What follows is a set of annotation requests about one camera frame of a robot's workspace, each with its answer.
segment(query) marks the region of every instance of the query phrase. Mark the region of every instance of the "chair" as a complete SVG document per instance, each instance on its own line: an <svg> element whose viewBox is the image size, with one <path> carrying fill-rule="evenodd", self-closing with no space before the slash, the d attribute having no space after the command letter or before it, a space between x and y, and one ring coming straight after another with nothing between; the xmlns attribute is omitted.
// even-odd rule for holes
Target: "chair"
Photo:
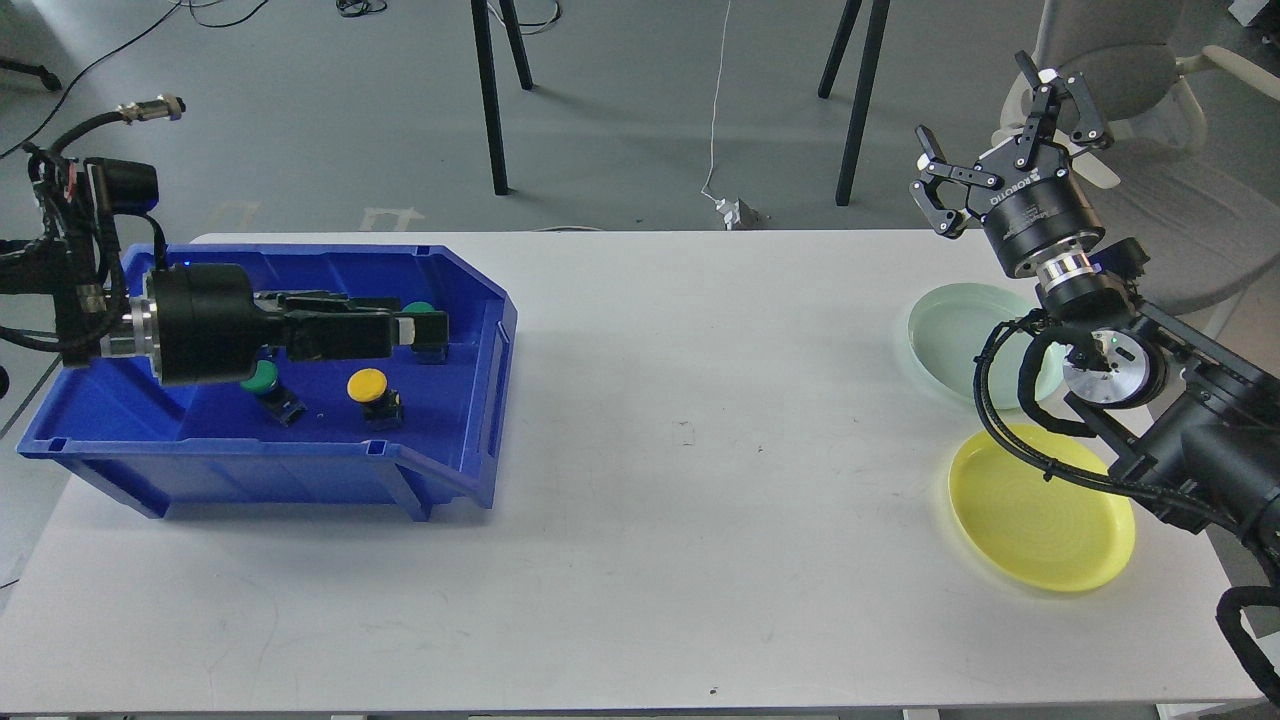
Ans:
<svg viewBox="0 0 1280 720"><path fill-rule="evenodd" d="M1275 100L1280 78L1212 45L1175 56L1167 40L1180 12L1175 0L1046 0L1033 58L1061 74L1084 73L1111 124L1115 145L1076 170L1107 240L1137 237L1151 255L1143 295L1174 314L1217 305L1206 327L1216 336L1243 291L1280 259L1280 208L1194 158L1207 127L1185 76L1222 69ZM1015 81L995 142L1025 119L1028 91ZM1167 127L1161 114L1184 128L1152 137ZM1062 127L1074 123L1074 109L1064 109Z"/></svg>

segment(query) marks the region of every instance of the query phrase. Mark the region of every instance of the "yellow plate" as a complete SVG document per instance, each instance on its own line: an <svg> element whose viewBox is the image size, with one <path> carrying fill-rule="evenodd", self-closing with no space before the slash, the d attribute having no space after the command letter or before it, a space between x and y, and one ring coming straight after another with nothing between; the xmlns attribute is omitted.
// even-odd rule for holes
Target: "yellow plate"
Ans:
<svg viewBox="0 0 1280 720"><path fill-rule="evenodd" d="M1050 457L1106 473L1093 452L1039 425L1010 425ZM969 438L951 461L951 511L987 560L1029 585L1091 591L1129 564L1135 537L1125 497L1074 486L1018 460L986 432Z"/></svg>

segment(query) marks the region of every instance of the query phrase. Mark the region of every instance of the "black table leg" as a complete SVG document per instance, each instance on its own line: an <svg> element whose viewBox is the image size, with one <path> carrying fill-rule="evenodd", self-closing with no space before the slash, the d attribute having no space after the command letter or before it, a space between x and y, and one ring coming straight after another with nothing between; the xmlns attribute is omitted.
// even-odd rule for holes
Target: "black table leg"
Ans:
<svg viewBox="0 0 1280 720"><path fill-rule="evenodd" d="M471 23L475 26L476 32L476 60L480 64L480 95L484 99L484 124L489 135L489 164L493 165L493 191L495 195L507 195L511 192L511 188L507 187L507 160L502 152L502 117L498 114L498 81L493 70L493 38L489 35L489 5L485 0L471 0ZM516 32L520 32L518 26L516 26Z"/></svg>
<svg viewBox="0 0 1280 720"><path fill-rule="evenodd" d="M861 9L863 0L845 0L845 12L840 15L836 40L831 44L831 54L827 55L827 67L823 68L822 82L818 83L818 97L823 100L831 97L831 86L836 82L836 73L840 72L840 61L845 59L845 47L849 46L849 36L854 32L854 23L858 22L858 13Z"/></svg>
<svg viewBox="0 0 1280 720"><path fill-rule="evenodd" d="M854 91L854 110L849 118L849 136L845 138L845 156L840 163L840 181L836 183L836 205L840 206L849 205L849 196L854 190L854 172L858 169L858 154L863 147L867 111L872 104L872 86L876 85L876 65L879 64L884 23L888 20L888 1L872 0L863 61L858 68L858 90Z"/></svg>
<svg viewBox="0 0 1280 720"><path fill-rule="evenodd" d="M45 65L28 65L27 63L19 63L9 58L0 58L0 69L36 76L49 92L56 92L63 88L63 82L58 79L58 76L49 72Z"/></svg>
<svg viewBox="0 0 1280 720"><path fill-rule="evenodd" d="M507 41L511 55L516 59L516 73L520 74L520 87L534 88L534 76L529 72L529 56L525 55L525 36L520 35L520 18L516 17L516 0L498 0L502 8L502 24L507 26Z"/></svg>

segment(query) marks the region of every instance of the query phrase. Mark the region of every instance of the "blue storage bin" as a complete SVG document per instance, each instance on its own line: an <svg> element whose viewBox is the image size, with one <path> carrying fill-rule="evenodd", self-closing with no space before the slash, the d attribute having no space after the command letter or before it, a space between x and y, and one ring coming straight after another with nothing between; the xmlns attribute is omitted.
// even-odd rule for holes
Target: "blue storage bin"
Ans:
<svg viewBox="0 0 1280 720"><path fill-rule="evenodd" d="M516 329L502 288L438 246L187 245L169 258L241 265L255 291L425 300L449 315L448 361L419 364L408 347L380 360L279 354L280 382L307 406L285 428L237 383L160 387L145 357L95 359L61 372L18 452L56 460L151 518L209 502L396 503L415 520L458 496L493 506ZM129 249L131 292L152 264L150 249ZM403 427L367 429L346 392L361 368L399 391Z"/></svg>

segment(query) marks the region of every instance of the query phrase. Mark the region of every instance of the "gray floor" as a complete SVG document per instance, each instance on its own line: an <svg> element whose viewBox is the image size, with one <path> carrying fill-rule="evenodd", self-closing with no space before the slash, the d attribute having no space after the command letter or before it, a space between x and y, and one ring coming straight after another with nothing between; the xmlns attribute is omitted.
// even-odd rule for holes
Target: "gray floor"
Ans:
<svg viewBox="0 0 1280 720"><path fill-rule="evenodd" d="M156 165L155 215L173 242L211 231L349 231L367 227L366 219L374 229L393 229L396 218L376 209L412 209L413 231L718 227L698 191L708 168L723 0L563 0L563 19L526 38L534 92L520 91L497 36L515 188L508 197L495 197L490 187L466 3L389 1L387 13L360 19L338 18L329 3L276 1L229 29L201 28L186 12L175 13L87 76L40 138L47 142L122 101L161 91L183 96L189 113L178 123L115 126L76 146L86 155ZM200 13L205 22L225 22L255 4L227 0ZM1175 50L1193 54L1219 44L1280 73L1280 54L1242 29L1226 4L1188 0ZM550 1L518 6L524 19L535 19ZM893 5L849 208L837 208L833 193L856 50L832 99L814 92L841 6L840 0L733 0L712 192L742 197L774 228L922 227L905 191L919 152L911 128L933 127L957 160L983 150L1015 76L1012 53L1034 44L1039 4ZM45 63L69 81L168 8L163 0L3 3L0 55ZM861 32L860 26L855 46ZM1203 158L1280 201L1276 105L1221 73L1196 76L1192 85L1211 131L1219 131ZM52 101L36 82L0 74L0 145L29 132ZM24 161L0 161L0 237L32 236L38 220ZM143 229L122 223L129 240L147 237ZM0 302L5 324L49 327L47 304ZM1249 291L1222 340L1280 370L1277 310L1280 273L1271 273ZM3 421L47 357L3 345L0 364L14 379L0 400ZM12 446L29 415L28 409L0 442ZM12 452L0 469L3 584L20 574L65 480L56 466ZM0 591L0 607L6 593ZM1057 716L1011 712L998 717ZM1128 707L1098 712L1151 715Z"/></svg>

